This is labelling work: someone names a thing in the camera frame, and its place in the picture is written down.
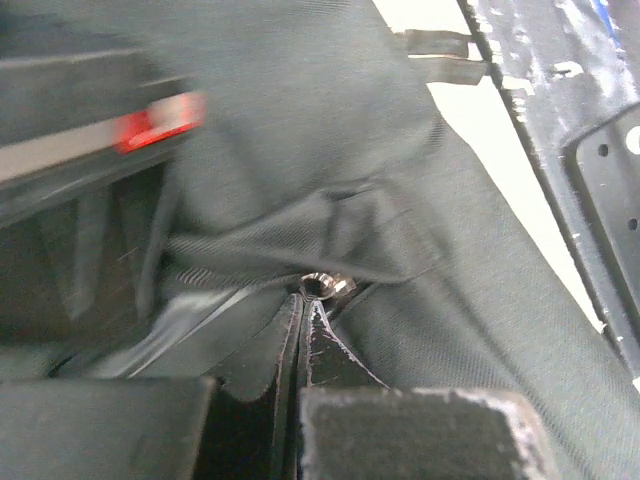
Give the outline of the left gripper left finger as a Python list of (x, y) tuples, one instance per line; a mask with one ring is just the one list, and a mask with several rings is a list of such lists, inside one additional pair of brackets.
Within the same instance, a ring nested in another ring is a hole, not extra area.
[(209, 375), (1, 386), (5, 479), (281, 479), (303, 317), (293, 295)]

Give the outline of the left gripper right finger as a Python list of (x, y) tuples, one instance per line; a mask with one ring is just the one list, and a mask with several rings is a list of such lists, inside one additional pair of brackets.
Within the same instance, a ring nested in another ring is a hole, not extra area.
[(299, 343), (301, 479), (557, 479), (533, 407), (513, 392), (392, 389), (307, 305)]

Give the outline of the black backpack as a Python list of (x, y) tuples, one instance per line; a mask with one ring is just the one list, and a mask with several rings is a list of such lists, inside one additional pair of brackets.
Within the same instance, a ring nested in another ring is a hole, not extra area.
[(370, 1), (1, 5), (1, 386), (209, 375), (297, 295), (392, 389), (513, 392), (557, 479), (639, 475), (639, 395)]

